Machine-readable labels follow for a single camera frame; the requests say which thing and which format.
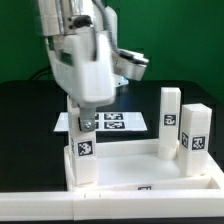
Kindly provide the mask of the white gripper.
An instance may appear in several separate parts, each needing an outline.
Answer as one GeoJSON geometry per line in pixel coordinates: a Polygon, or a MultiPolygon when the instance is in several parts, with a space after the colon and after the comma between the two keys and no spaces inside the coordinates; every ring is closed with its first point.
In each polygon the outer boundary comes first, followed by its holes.
{"type": "Polygon", "coordinates": [[[92,34],[82,30],[64,38],[62,51],[47,49],[56,83],[81,107],[80,130],[95,130],[96,109],[114,102],[115,87],[107,36],[96,34],[97,59],[93,60],[92,34]]]}

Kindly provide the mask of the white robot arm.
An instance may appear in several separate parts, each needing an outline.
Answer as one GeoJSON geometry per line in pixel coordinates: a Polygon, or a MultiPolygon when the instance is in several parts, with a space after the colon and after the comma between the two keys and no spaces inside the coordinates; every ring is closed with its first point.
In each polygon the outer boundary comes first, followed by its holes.
{"type": "Polygon", "coordinates": [[[80,109],[83,132],[115,98],[112,50],[99,0],[34,0],[57,84],[80,109]]]}

